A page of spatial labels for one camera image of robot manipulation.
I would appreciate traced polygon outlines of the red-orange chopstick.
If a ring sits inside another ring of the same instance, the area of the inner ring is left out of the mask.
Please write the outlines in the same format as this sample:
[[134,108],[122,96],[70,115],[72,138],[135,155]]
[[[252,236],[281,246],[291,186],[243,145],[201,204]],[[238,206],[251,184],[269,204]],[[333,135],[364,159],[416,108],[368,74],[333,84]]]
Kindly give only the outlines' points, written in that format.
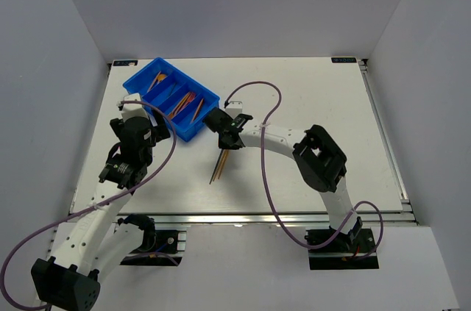
[[191,119],[190,124],[192,124],[193,122],[195,122],[195,120],[198,118],[199,113],[201,112],[201,109],[202,109],[202,106],[203,106],[204,102],[205,102],[205,100],[204,100],[204,98],[202,98],[202,99],[200,100],[200,102],[198,103],[198,105],[197,105],[197,107],[196,107],[196,109],[195,109],[195,112],[194,112],[194,114],[193,114],[193,117],[192,117],[192,119]]

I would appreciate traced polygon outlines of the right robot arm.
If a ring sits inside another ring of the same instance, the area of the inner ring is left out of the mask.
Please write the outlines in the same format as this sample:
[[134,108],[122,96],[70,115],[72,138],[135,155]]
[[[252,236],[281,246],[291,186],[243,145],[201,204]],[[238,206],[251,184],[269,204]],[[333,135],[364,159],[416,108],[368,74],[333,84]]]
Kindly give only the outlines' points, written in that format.
[[[251,115],[241,113],[233,118],[217,107],[202,122],[218,135],[218,147],[221,150],[261,150],[262,181],[269,207],[280,227],[296,244],[314,250],[333,243],[341,251],[349,251],[358,244],[362,222],[347,191],[347,157],[322,126],[313,125],[310,129],[300,131],[265,122],[258,124]],[[330,237],[325,242],[317,245],[304,243],[281,221],[269,192],[266,151],[295,161],[305,184],[321,196],[330,228]]]

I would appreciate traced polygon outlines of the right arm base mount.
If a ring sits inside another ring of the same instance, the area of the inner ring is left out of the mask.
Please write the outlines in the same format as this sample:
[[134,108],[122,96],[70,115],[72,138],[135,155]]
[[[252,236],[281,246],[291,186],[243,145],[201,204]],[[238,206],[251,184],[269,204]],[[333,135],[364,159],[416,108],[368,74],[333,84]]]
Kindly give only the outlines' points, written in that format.
[[372,230],[362,229],[352,245],[337,238],[328,246],[309,250],[309,268],[311,271],[377,270],[377,254],[367,255],[374,246]]

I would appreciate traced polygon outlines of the dark green chopstick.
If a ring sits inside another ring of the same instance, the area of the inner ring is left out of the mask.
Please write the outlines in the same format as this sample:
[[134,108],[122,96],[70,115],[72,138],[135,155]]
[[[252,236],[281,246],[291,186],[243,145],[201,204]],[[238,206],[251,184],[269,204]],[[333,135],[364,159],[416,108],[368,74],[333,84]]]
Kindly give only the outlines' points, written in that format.
[[210,176],[209,185],[211,185],[211,183],[213,182],[213,180],[212,180],[213,172],[212,172],[212,174],[211,174],[211,176]]

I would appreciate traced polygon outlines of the orange spoon large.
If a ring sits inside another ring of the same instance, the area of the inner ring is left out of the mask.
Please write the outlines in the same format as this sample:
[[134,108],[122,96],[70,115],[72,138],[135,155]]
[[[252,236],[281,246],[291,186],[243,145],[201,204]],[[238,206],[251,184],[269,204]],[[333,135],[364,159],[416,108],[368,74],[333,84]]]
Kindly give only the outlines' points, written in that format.
[[155,86],[155,84],[160,81],[160,76],[161,76],[161,72],[159,71],[157,75],[155,76],[155,78],[152,80],[150,86],[147,89],[147,92],[149,92]]

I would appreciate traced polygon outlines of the orange fork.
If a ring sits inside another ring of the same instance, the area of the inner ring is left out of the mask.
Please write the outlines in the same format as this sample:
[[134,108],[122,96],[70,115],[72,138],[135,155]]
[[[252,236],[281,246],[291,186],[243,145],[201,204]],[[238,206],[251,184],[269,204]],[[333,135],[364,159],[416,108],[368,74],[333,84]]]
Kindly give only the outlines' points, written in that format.
[[172,115],[176,116],[179,114],[183,109],[185,109],[196,97],[194,92],[188,92],[177,104],[177,106],[172,111]]
[[174,109],[169,113],[169,117],[170,118],[173,118],[179,111],[181,111],[181,106],[183,105],[183,103],[185,102],[185,100],[188,98],[188,95],[189,95],[190,92],[186,93],[181,99],[180,101],[177,103],[177,105],[174,107]]

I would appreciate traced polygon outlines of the red-orange plastic fork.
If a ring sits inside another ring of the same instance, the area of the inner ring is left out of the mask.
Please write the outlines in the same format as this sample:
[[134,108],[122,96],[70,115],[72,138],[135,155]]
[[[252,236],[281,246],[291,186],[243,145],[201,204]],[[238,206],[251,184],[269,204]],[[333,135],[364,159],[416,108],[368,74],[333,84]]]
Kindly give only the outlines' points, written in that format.
[[180,109],[181,110],[185,109],[194,100],[195,97],[196,97],[195,92],[190,92],[188,95],[188,98],[185,100],[185,102],[183,103]]

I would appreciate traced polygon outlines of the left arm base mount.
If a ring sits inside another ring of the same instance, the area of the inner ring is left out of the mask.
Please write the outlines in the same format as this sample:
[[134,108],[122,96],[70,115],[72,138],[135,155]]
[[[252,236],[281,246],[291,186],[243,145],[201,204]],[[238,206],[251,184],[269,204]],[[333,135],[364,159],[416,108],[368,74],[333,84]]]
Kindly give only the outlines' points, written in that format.
[[178,266],[185,251],[187,230],[161,227],[147,215],[132,214],[119,218],[114,232],[125,224],[134,224],[144,231],[142,244],[133,249],[120,265]]

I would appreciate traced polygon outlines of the orange chopstick crossing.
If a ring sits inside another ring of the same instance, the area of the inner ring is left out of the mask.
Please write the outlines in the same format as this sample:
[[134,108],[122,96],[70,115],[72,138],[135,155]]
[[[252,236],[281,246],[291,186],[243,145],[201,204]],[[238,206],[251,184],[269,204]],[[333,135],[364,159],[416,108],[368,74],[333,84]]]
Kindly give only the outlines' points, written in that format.
[[225,149],[221,149],[221,152],[219,154],[219,157],[218,157],[218,160],[216,161],[216,166],[214,168],[214,172],[213,172],[213,176],[212,176],[212,180],[214,181],[216,179],[216,176],[219,172],[219,169],[220,169],[220,166],[222,164],[222,160],[224,158],[224,154],[225,154]]

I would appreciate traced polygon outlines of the orange spoon small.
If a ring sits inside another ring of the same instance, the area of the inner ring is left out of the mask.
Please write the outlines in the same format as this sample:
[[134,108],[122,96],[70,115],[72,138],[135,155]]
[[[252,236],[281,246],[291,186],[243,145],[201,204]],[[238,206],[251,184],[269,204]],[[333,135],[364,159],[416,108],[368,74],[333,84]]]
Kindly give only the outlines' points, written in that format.
[[155,85],[157,85],[157,84],[159,84],[160,82],[162,82],[166,77],[167,77],[166,74],[158,74],[157,77],[156,77]]

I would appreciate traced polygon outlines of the orange chopstick long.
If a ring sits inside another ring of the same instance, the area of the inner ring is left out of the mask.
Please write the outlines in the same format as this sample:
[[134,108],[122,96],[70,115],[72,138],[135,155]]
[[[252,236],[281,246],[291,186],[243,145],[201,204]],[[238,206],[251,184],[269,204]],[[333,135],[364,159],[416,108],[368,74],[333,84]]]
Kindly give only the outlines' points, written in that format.
[[224,158],[223,158],[223,160],[222,160],[222,164],[221,164],[220,169],[219,169],[219,172],[218,172],[218,174],[217,174],[217,176],[216,176],[217,179],[220,179],[220,177],[221,177],[221,175],[222,175],[222,171],[224,170],[225,163],[226,163],[226,161],[227,161],[227,157],[228,157],[228,155],[229,155],[229,153],[230,153],[230,151],[229,151],[228,149],[225,149],[225,151],[226,151],[226,152],[225,152],[225,154],[224,154]]

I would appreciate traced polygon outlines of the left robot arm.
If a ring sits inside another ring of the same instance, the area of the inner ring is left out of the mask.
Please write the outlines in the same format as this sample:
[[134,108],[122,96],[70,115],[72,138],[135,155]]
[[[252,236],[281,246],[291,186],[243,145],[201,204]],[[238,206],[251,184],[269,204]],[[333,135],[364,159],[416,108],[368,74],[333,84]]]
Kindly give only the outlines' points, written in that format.
[[152,164],[156,143],[169,138],[164,117],[158,112],[122,110],[110,121],[118,142],[109,151],[92,196],[92,212],[82,215],[65,241],[47,260],[38,259],[31,275],[41,301],[63,310],[91,310],[101,283],[131,252],[151,251],[156,242],[154,221],[132,214],[118,222],[108,237],[121,208],[132,198]]

